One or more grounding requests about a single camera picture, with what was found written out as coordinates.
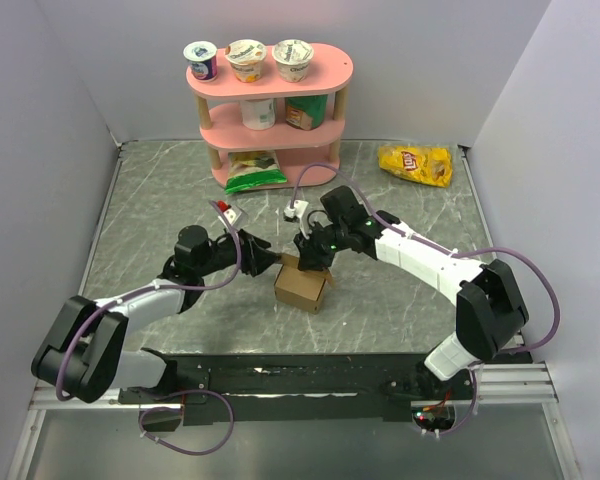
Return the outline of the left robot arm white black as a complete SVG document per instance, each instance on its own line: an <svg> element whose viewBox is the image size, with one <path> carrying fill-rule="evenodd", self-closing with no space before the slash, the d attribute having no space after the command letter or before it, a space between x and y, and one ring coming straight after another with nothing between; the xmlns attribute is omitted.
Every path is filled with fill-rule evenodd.
<svg viewBox="0 0 600 480"><path fill-rule="evenodd" d="M33 376L54 385L62 401L92 403L110 388L140 388L168 401L178 389L176 361L150 349L126 353L126 337L189 310L208 291L207 275L226 268L262 274L281 258L270 247L244 230L212 240L199 225L183 228L161 274L146 286L109 299L68 299L34 355Z"/></svg>

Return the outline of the brown cardboard box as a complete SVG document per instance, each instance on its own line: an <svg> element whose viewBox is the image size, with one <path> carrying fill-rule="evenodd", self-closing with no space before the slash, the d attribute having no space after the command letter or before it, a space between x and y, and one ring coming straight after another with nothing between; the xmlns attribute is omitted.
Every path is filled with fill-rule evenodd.
<svg viewBox="0 0 600 480"><path fill-rule="evenodd" d="M274 282L274 294L279 302L317 314L321 309L325 288L334 287L331 272L299 269L299 258L283 253L278 260L281 268Z"/></svg>

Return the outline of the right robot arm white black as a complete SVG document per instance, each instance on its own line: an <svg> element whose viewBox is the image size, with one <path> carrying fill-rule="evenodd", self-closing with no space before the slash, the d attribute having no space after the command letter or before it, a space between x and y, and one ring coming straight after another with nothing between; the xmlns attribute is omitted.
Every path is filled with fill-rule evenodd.
<svg viewBox="0 0 600 480"><path fill-rule="evenodd" d="M419 361L404 388L436 399L460 371L499 354L529 314L512 269L501 260L460 258L417 234L398 217L358 201L348 186L321 198L328 224L310 219L307 202L291 199L284 217L300 227L294 238L302 271L325 271L336 253L351 250L402 269L455 308L455 329Z"/></svg>

